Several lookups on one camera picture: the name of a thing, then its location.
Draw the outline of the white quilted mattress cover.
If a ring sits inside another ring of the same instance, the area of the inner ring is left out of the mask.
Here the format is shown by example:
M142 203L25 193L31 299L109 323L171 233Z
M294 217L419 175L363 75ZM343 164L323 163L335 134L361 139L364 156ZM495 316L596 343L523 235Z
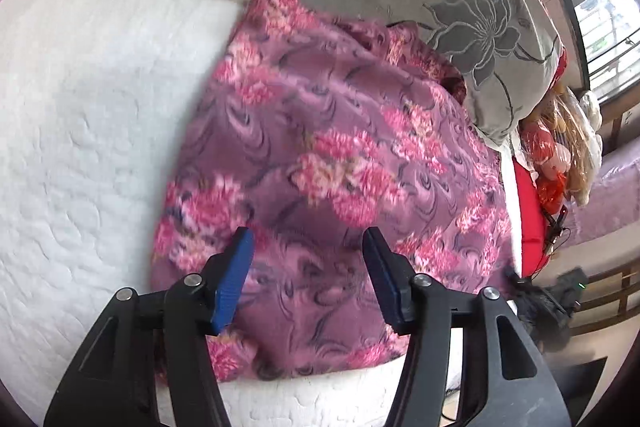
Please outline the white quilted mattress cover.
M2 0L1 381L36 425L115 291L244 0Z

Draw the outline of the doll in plastic bag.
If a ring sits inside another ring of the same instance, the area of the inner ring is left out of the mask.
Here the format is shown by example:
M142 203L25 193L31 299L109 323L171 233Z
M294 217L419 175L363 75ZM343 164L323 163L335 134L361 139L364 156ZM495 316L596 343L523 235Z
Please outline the doll in plastic bag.
M557 215L567 202L589 202L602 165L600 105L590 91L577 98L563 83L555 83L520 122L520 140L528 165L536 173L541 208Z

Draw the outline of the red cloth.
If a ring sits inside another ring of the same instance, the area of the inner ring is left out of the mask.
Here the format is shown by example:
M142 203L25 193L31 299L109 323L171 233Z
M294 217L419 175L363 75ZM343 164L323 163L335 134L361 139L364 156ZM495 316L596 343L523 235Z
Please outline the red cloth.
M522 275L531 277L548 262L544 254L547 221L538 202L536 186L530 173L513 159L518 202L521 211Z

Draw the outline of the purple floral garment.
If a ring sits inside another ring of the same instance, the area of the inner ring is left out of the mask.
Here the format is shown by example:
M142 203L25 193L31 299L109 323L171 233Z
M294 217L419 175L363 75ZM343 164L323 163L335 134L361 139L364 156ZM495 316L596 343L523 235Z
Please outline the purple floral garment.
M460 70L413 23L250 0L186 132L152 285L201 270L239 227L255 254L233 322L207 343L221 381L363 369L401 357L360 251L378 228L455 291L513 261L498 154Z

